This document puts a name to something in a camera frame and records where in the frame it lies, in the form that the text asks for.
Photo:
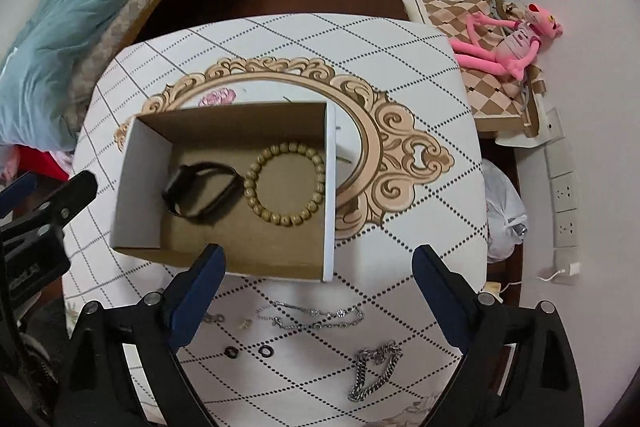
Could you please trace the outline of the pink panther plush toy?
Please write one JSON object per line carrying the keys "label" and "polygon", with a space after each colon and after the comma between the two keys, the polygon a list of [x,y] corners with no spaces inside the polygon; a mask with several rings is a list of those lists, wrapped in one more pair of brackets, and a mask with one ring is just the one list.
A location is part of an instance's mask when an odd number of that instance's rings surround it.
{"label": "pink panther plush toy", "polygon": [[[493,49],[486,50],[478,41],[477,26],[508,28],[511,32]],[[519,20],[498,20],[480,11],[469,14],[466,31],[469,42],[449,39],[461,67],[488,72],[496,78],[509,75],[522,81],[525,69],[536,60],[542,46],[561,37],[564,27],[550,11],[529,3]]]}

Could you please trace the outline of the open cardboard box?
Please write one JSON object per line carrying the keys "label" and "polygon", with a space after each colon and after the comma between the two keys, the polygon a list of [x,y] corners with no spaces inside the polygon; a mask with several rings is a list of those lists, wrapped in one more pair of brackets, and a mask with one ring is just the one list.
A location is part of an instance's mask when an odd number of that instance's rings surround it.
{"label": "open cardboard box", "polygon": [[203,106],[134,117],[110,245],[187,268],[208,244],[230,275],[329,283],[335,110],[326,102]]}

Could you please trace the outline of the white plastic bag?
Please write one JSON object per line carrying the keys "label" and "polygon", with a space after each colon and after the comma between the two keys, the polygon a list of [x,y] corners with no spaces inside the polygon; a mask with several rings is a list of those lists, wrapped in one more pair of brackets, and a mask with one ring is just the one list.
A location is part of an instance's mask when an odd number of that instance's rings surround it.
{"label": "white plastic bag", "polygon": [[510,179],[491,161],[482,159],[488,224],[489,263],[509,258],[528,231],[524,202]]}

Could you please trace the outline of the white power strip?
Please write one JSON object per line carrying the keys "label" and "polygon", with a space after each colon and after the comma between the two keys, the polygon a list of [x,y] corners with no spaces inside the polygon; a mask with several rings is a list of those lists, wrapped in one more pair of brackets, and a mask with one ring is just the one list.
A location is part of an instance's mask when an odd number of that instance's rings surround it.
{"label": "white power strip", "polygon": [[[549,141],[544,144],[544,159],[552,207],[553,272],[567,263],[580,262],[578,187],[570,142],[565,138],[560,113],[556,108],[549,109],[546,118]],[[549,283],[572,285],[579,273],[574,277],[558,277]]]}

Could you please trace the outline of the red bed sheet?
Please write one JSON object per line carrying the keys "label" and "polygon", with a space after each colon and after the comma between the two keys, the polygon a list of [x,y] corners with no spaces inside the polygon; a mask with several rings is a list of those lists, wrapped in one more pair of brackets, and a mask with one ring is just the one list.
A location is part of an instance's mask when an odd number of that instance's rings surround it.
{"label": "red bed sheet", "polygon": [[11,182],[20,170],[38,173],[60,181],[66,181],[70,177],[70,174],[48,152],[21,145],[2,145],[1,181]]}

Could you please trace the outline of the white phone charger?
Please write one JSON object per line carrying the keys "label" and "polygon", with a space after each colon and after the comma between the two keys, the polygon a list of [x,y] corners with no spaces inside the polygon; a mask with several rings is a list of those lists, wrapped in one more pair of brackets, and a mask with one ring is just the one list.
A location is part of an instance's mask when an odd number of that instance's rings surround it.
{"label": "white phone charger", "polygon": [[579,261],[567,263],[561,268],[555,268],[554,271],[546,277],[537,277],[538,281],[549,283],[556,280],[558,277],[574,277],[580,272],[582,264]]}

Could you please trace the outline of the black smart band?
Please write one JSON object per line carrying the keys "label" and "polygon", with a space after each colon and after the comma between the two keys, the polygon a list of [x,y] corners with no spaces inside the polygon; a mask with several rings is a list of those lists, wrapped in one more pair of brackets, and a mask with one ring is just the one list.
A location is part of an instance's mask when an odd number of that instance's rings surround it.
{"label": "black smart band", "polygon": [[[216,176],[226,176],[228,182],[212,194],[207,183]],[[215,161],[180,165],[170,176],[162,191],[166,209],[173,215],[193,222],[202,222],[229,200],[244,190],[244,179],[232,167]]]}

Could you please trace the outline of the brown checkered cushion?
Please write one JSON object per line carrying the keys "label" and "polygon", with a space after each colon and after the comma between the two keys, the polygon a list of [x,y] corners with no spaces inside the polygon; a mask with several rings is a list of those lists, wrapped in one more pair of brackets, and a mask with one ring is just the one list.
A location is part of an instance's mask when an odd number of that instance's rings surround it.
{"label": "brown checkered cushion", "polygon": [[[467,42],[466,17],[483,12],[502,20],[519,20],[521,5],[504,0],[401,0],[415,23],[432,25],[449,38]],[[547,87],[542,70],[530,65],[521,82],[502,80],[489,72],[464,68],[461,71],[476,129],[494,135],[539,134],[544,116],[542,97]]]}

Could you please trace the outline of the white diamond pattern tablecloth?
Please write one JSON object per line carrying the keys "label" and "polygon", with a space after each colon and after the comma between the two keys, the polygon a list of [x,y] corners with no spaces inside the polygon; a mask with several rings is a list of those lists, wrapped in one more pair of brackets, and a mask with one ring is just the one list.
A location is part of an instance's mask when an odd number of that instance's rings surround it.
{"label": "white diamond pattern tablecloth", "polygon": [[431,246],[486,280],[485,189],[447,37],[345,14],[227,20],[116,55],[75,171],[66,324],[160,291],[204,246],[227,273],[178,353],[223,426],[416,426],[461,352],[413,278]]}

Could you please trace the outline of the light blue duvet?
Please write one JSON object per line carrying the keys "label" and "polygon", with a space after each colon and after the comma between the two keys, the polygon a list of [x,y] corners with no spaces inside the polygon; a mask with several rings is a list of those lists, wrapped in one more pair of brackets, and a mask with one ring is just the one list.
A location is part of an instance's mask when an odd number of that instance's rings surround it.
{"label": "light blue duvet", "polygon": [[72,78],[128,0],[40,0],[1,64],[1,142],[73,150]]}

